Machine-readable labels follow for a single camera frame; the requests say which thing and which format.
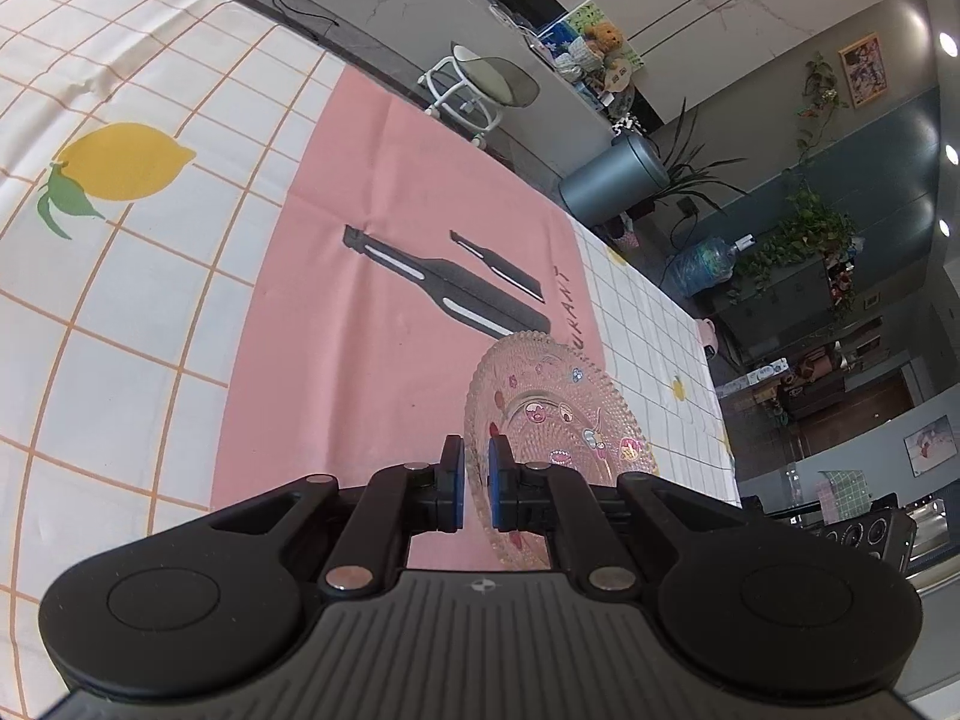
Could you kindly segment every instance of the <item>green grid board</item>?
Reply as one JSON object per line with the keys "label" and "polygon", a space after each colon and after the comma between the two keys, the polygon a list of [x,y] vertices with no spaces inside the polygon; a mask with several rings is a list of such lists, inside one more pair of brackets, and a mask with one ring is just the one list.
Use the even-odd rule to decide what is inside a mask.
{"label": "green grid board", "polygon": [[870,511],[870,490],[863,471],[821,471],[829,481],[841,520]]}

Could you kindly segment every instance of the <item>white stool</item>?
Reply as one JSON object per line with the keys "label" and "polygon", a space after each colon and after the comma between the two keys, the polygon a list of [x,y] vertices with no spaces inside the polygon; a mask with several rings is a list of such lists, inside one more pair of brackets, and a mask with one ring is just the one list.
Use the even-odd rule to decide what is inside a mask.
{"label": "white stool", "polygon": [[[526,107],[539,95],[539,86],[525,71],[508,60],[481,57],[456,44],[451,44],[450,50],[450,56],[443,57],[416,81],[425,86],[434,98],[434,103],[426,108],[426,113],[434,119],[440,119],[440,108],[443,108],[451,119],[475,133],[472,140],[474,146],[484,148],[487,144],[484,135],[493,132],[503,118],[501,106]],[[455,76],[458,80],[448,90],[442,91],[433,76],[447,66],[452,68],[452,72],[447,70],[445,74]],[[450,104],[455,103],[455,95],[466,98],[457,108]],[[480,113],[484,124],[472,122],[463,115],[474,111]]]}

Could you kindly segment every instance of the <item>blue water bottle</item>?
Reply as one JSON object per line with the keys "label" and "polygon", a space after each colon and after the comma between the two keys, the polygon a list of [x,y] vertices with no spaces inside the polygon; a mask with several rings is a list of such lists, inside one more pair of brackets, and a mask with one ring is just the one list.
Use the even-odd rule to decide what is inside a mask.
{"label": "blue water bottle", "polygon": [[667,272],[685,298],[727,281],[733,276],[736,256],[754,244],[754,236],[742,237],[730,245],[722,238],[707,238],[674,257]]}

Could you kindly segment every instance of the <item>orange grid pattern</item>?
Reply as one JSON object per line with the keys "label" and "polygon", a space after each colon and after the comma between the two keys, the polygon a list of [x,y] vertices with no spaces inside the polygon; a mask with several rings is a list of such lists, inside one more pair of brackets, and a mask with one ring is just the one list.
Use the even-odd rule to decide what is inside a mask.
{"label": "orange grid pattern", "polygon": [[[106,20],[107,23],[101,26],[100,29],[98,29],[97,32],[95,32],[90,37],[92,38],[96,34],[99,34],[99,32],[103,31],[103,29],[106,29],[112,23],[116,23],[118,19],[123,18],[123,16],[130,13],[131,10],[141,6],[143,1],[144,0],[138,1],[136,5],[134,5],[127,11],[124,11],[124,13],[116,16],[114,19]],[[69,0],[67,0],[66,2],[56,1],[56,5],[59,7],[61,4],[67,4],[68,2]],[[79,111],[76,109],[69,108],[67,105],[63,104],[60,100],[58,100],[54,95],[51,95],[50,93],[46,92],[43,89],[38,89],[37,87],[35,87],[34,84],[37,82],[37,79],[40,76],[42,76],[43,73],[37,74],[30,80],[29,83],[24,85],[21,82],[16,81],[15,79],[11,79],[10,77],[6,76],[6,74],[3,74],[0,71],[0,77],[2,79],[13,81],[14,83],[17,83],[18,86],[22,87],[20,92],[8,104],[8,106],[4,109],[4,111],[0,112],[0,116],[2,116],[3,113],[5,113],[8,109],[10,109],[11,106],[16,104],[16,100],[18,100],[18,98],[27,89],[31,89],[32,91],[42,94],[47,98],[52,98],[53,100],[56,100],[59,103],[59,105],[61,105],[61,107],[64,108],[64,110],[70,110],[75,113],[79,113],[83,115],[83,119],[80,121],[80,123],[77,124],[77,126],[73,129],[70,135],[64,139],[64,142],[61,145],[61,148],[63,148],[68,143],[70,143],[70,141],[74,137],[77,136],[77,134],[80,132],[80,129],[82,129],[87,122],[93,121],[93,122],[100,122],[101,124],[105,124],[105,122],[102,119],[96,116],[99,109],[105,103],[107,103],[113,97],[113,95],[115,95],[116,92],[119,89],[121,89],[125,84],[136,86],[137,84],[130,81],[130,79],[133,76],[139,73],[145,66],[149,65],[150,62],[152,62],[152,60],[160,56],[162,52],[166,52],[167,50],[176,52],[176,49],[171,49],[170,43],[174,42],[174,40],[178,39],[179,37],[184,35],[186,32],[189,32],[189,30],[194,28],[194,26],[198,25],[198,23],[207,23],[205,21],[205,17],[208,16],[213,11],[215,11],[216,9],[218,9],[219,7],[222,7],[227,2],[229,1],[221,1],[219,2],[219,4],[216,4],[212,9],[209,9],[208,11],[206,11],[205,14],[203,14],[200,18],[198,19],[194,18],[194,20],[192,20],[192,23],[189,23],[189,25],[187,25],[186,28],[176,33],[176,35],[174,35],[173,38],[170,38],[167,42],[158,41],[160,43],[160,48],[155,53],[153,53],[149,58],[147,58],[146,61],[144,61],[140,66],[138,66],[135,70],[129,73],[126,79],[124,79],[122,76],[119,76],[119,74],[117,73],[113,73],[114,76],[116,76],[117,79],[119,79],[118,85],[112,89],[112,91],[107,96],[107,98],[100,100],[99,103],[97,103],[89,111]],[[45,18],[47,15],[49,14],[46,14],[46,13],[43,14],[43,16],[40,17],[40,19]],[[40,19],[34,20],[32,23],[30,23],[30,25],[24,26],[24,28],[22,28],[21,30],[19,30],[19,32],[14,34],[22,33],[24,30],[30,28],[30,26],[32,26],[34,23],[38,22]],[[208,25],[213,26],[213,28],[217,28],[219,30],[219,28],[216,25],[210,25],[210,23],[208,23]],[[213,95],[213,93],[218,88],[220,88],[220,86],[224,83],[224,81],[227,80],[228,77],[230,77],[230,75],[233,73],[234,70],[236,70],[236,68],[240,65],[240,63],[245,58],[247,58],[247,56],[249,56],[250,53],[256,47],[258,47],[262,43],[262,41],[277,28],[279,28],[277,25],[270,25],[267,31],[258,40],[256,40],[256,42],[252,43],[251,45],[248,45],[246,50],[243,52],[243,55],[241,55],[233,63],[232,67],[225,73],[223,73],[222,71],[217,71],[215,68],[211,68],[214,71],[217,71],[217,74],[219,74],[220,79],[213,86],[213,88],[210,89],[209,92],[203,97],[203,99],[199,103],[197,103],[195,106],[193,106],[192,109],[190,109],[188,116],[179,126],[178,131],[176,132],[176,135],[179,135],[181,134],[181,132],[184,131],[184,127],[186,127],[186,124],[188,124],[191,121],[191,119],[197,116],[203,117],[203,113],[200,113],[200,108],[203,107],[203,104],[206,103],[209,100],[209,98]],[[0,42],[0,47],[3,47],[3,45],[5,45],[5,42]],[[56,61],[59,61],[64,55],[78,56],[78,55],[75,55],[75,53],[73,53],[72,50],[63,52],[61,49],[58,49],[58,51],[61,52],[61,56],[58,57]],[[165,244],[162,244],[162,242],[154,241],[150,237],[143,235],[140,232],[126,228],[124,226],[124,221],[126,220],[128,214],[131,212],[131,209],[133,208],[132,205],[128,205],[127,208],[123,210],[120,217],[117,218],[117,220],[107,220],[107,224],[110,225],[109,237],[107,237],[107,240],[104,243],[102,250],[100,251],[100,254],[96,260],[96,263],[93,265],[90,271],[90,274],[88,276],[88,279],[86,279],[85,285],[83,285],[83,290],[80,292],[80,297],[77,300],[77,303],[75,304],[74,310],[71,316],[69,317],[69,319],[64,319],[63,317],[59,317],[56,314],[53,314],[49,311],[46,311],[45,309],[35,306],[34,304],[30,303],[30,301],[28,300],[24,300],[17,295],[13,295],[7,290],[0,289],[0,296],[3,296],[3,298],[13,300],[13,302],[31,311],[34,311],[37,314],[40,314],[41,316],[46,317],[47,319],[54,320],[54,322],[56,322],[57,324],[61,324],[65,328],[64,336],[61,339],[61,343],[59,344],[58,351],[56,351],[56,356],[54,357],[54,362],[51,367],[50,374],[47,378],[47,383],[43,391],[42,399],[40,400],[40,408],[37,411],[37,418],[35,419],[34,429],[32,429],[32,437],[29,445],[23,445],[22,443],[16,442],[15,440],[11,440],[11,439],[8,439],[7,437],[0,436],[0,443],[4,443],[5,445],[12,446],[26,453],[26,463],[24,466],[23,477],[20,484],[19,500],[17,503],[16,526],[14,527],[14,531],[13,531],[13,559],[11,560],[11,581],[10,581],[10,586],[0,586],[0,592],[6,592],[8,594],[8,597],[10,597],[10,619],[8,620],[8,624],[10,625],[11,645],[13,645],[13,667],[14,667],[14,672],[16,672],[16,688],[17,688],[19,704],[20,704],[19,709],[0,706],[0,712],[2,712],[5,715],[8,715],[14,718],[19,718],[20,720],[29,720],[27,700],[26,700],[25,691],[24,691],[24,680],[21,673],[20,653],[19,653],[19,648],[16,641],[16,605],[17,603],[37,604],[38,599],[19,591],[16,585],[17,585],[18,565],[19,565],[19,559],[20,559],[21,536],[22,536],[22,529],[23,529],[24,512],[25,512],[26,500],[27,500],[27,491],[28,491],[28,486],[30,481],[31,469],[32,469],[32,466],[34,465],[34,462],[42,461],[42,463],[52,464],[53,466],[59,466],[62,469],[67,469],[73,473],[80,474],[85,477],[88,477],[89,479],[96,480],[97,482],[100,482],[106,485],[111,485],[114,488],[121,488],[122,490],[126,490],[129,493],[136,493],[138,495],[147,496],[150,499],[150,508],[149,508],[148,521],[147,521],[147,535],[150,535],[150,533],[154,531],[155,513],[157,512],[157,501],[165,501],[167,503],[176,504],[189,509],[194,509],[194,511],[198,511],[198,512],[208,511],[207,507],[200,506],[191,501],[181,500],[179,498],[174,498],[169,495],[161,494],[160,491],[158,490],[158,488],[160,487],[160,474],[162,470],[164,453],[165,453],[167,440],[169,437],[171,421],[174,413],[176,394],[178,393],[179,386],[181,385],[182,377],[184,377],[184,375],[195,377],[202,381],[206,381],[209,384],[220,386],[221,388],[225,388],[227,386],[227,382],[218,381],[216,379],[210,378],[209,376],[205,376],[199,372],[189,370],[186,367],[186,360],[187,360],[187,355],[190,349],[190,343],[196,331],[197,324],[200,320],[200,311],[203,309],[203,303],[205,302],[205,298],[208,295],[208,291],[210,288],[210,284],[213,281],[214,274],[222,275],[225,278],[232,279],[233,281],[241,283],[247,287],[253,286],[253,284],[250,281],[240,278],[236,275],[229,274],[227,271],[223,271],[222,269],[218,268],[219,261],[224,252],[224,248],[227,246],[227,241],[229,240],[229,235],[232,232],[233,225],[236,222],[238,215],[240,215],[241,209],[243,208],[244,202],[248,196],[255,196],[255,197],[258,197],[258,199],[265,200],[267,203],[270,203],[275,206],[280,206],[280,203],[278,203],[273,199],[270,199],[270,197],[263,196],[262,194],[258,194],[256,191],[253,191],[251,189],[251,186],[253,186],[253,182],[254,180],[256,180],[257,171],[262,166],[268,154],[271,153],[271,146],[274,143],[275,139],[277,138],[277,134],[280,133],[280,127],[282,127],[282,125],[284,124],[284,122],[288,117],[300,115],[299,113],[296,113],[296,111],[293,110],[293,106],[295,105],[296,100],[299,98],[299,95],[302,93],[306,85],[309,84],[309,81],[311,80],[311,77],[313,76],[317,67],[319,66],[320,60],[323,58],[323,56],[324,56],[323,52],[320,52],[318,54],[313,67],[307,74],[304,74],[303,71],[296,70],[296,68],[293,68],[292,65],[289,65],[291,68],[296,70],[299,74],[302,74],[304,76],[304,80],[302,81],[302,84],[299,86],[299,90],[296,91],[296,95],[294,95],[294,98],[290,101],[290,103],[283,106],[284,107],[283,115],[280,121],[275,126],[274,131],[272,132],[272,136],[269,138],[267,143],[261,143],[261,146],[263,146],[263,148],[260,153],[260,157],[256,162],[256,165],[254,166],[253,171],[251,172],[250,178],[248,179],[245,185],[240,185],[236,181],[230,180],[229,178],[224,177],[222,175],[218,175],[216,172],[213,172],[213,170],[210,170],[208,167],[200,166],[200,165],[194,166],[198,170],[204,170],[205,172],[209,172],[212,175],[216,176],[219,180],[222,180],[227,184],[242,190],[240,199],[237,201],[237,204],[233,209],[232,215],[230,216],[229,222],[227,223],[227,227],[224,230],[224,233],[222,235],[222,239],[220,240],[216,253],[214,254],[213,260],[210,264],[206,264],[196,258],[185,255],[179,251],[174,250],[174,248],[167,247]],[[88,62],[91,61],[88,59],[88,57],[80,57],[80,58]],[[200,61],[196,57],[191,56],[189,58],[192,59],[193,61]],[[283,62],[282,57],[272,57],[272,58],[275,58],[278,61]],[[98,63],[95,61],[92,63],[100,65],[101,67],[107,68],[109,71],[112,71],[112,69],[110,69],[109,66],[107,65],[103,65],[102,63]],[[49,66],[46,71],[50,71],[50,70],[51,70],[51,66]],[[246,86],[246,84],[243,84],[240,81],[236,81],[236,82]],[[248,89],[251,89],[251,91],[253,91],[254,93],[260,94],[256,89],[253,89],[251,87],[248,87]],[[151,91],[155,95],[158,94],[155,90],[151,89],[149,91]],[[171,101],[171,103],[176,102],[176,100],[170,100],[170,98],[166,98],[166,99]],[[217,122],[217,124],[219,124],[220,127],[226,127],[226,125],[222,124],[222,122]],[[240,134],[240,135],[244,135],[242,132],[238,132],[237,130],[234,130],[234,132],[237,132],[237,134]],[[21,196],[20,201],[18,201],[18,204],[16,204],[16,209],[14,209],[13,213],[11,213],[10,217],[8,218],[6,223],[3,225],[3,227],[0,228],[0,239],[2,239],[8,233],[8,230],[11,228],[11,225],[13,224],[13,220],[17,218],[17,216],[19,215],[23,207],[27,204],[27,201],[32,196],[32,193],[35,191],[35,188],[37,187],[37,185],[40,184],[40,180],[42,180],[42,177],[44,174],[45,174],[45,170],[42,170],[35,177],[27,177],[27,176],[20,176],[20,175],[12,175],[7,170],[0,169],[0,175],[5,175],[8,178],[17,179],[27,184],[26,191],[24,191],[24,194],[23,196]],[[113,242],[116,240],[117,236],[121,232],[124,233],[125,235],[131,235],[133,237],[136,237],[143,242],[147,242],[147,244],[153,245],[154,247],[158,247],[169,254],[184,258],[185,260],[193,263],[194,265],[201,266],[206,270],[206,279],[205,279],[205,283],[203,284],[203,290],[200,292],[199,300],[197,301],[197,305],[193,312],[193,319],[190,322],[189,329],[187,331],[187,336],[184,342],[184,346],[182,347],[181,355],[179,356],[179,362],[176,365],[172,365],[169,362],[160,360],[157,357],[152,357],[151,355],[147,355],[139,350],[130,348],[129,346],[125,346],[122,343],[117,343],[117,341],[114,341],[111,338],[107,338],[102,334],[93,332],[77,324],[77,319],[80,315],[80,309],[83,308],[83,303],[85,302],[85,298],[88,296],[90,288],[92,287],[94,280],[98,274],[98,271],[102,266],[102,264],[104,263],[104,259],[106,259],[107,257],[107,252],[109,252],[110,247],[112,246]],[[168,370],[174,370],[175,372],[174,382],[170,391],[168,406],[167,406],[163,428],[160,436],[160,446],[158,447],[157,457],[155,458],[154,473],[152,474],[152,485],[150,490],[146,490],[145,488],[138,488],[135,485],[129,485],[129,484],[120,482],[119,480],[114,480],[107,476],[103,476],[101,474],[91,472],[87,469],[82,469],[81,467],[75,466],[75,464],[66,463],[66,461],[61,461],[58,458],[44,454],[37,450],[37,441],[40,438],[40,428],[43,422],[43,418],[45,416],[45,410],[47,408],[47,405],[50,399],[50,394],[54,386],[54,381],[56,380],[56,374],[58,373],[59,366],[61,365],[62,357],[64,357],[64,351],[66,350],[67,342],[73,332],[76,332],[81,335],[89,336],[90,338],[96,338],[97,341],[102,341],[102,343],[107,343],[110,346],[121,349],[128,354],[141,357],[142,359],[148,360],[150,362],[154,362],[157,365],[162,365],[162,367],[166,367],[168,368]]]}

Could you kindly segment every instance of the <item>teddy bear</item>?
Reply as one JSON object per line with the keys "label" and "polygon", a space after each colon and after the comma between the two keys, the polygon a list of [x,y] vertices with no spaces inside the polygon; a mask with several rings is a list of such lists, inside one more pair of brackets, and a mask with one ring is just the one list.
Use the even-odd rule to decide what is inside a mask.
{"label": "teddy bear", "polygon": [[554,60],[557,71],[573,83],[584,74],[604,69],[604,57],[623,47],[623,33],[611,22],[602,20],[588,26],[584,33],[570,42],[566,53]]}

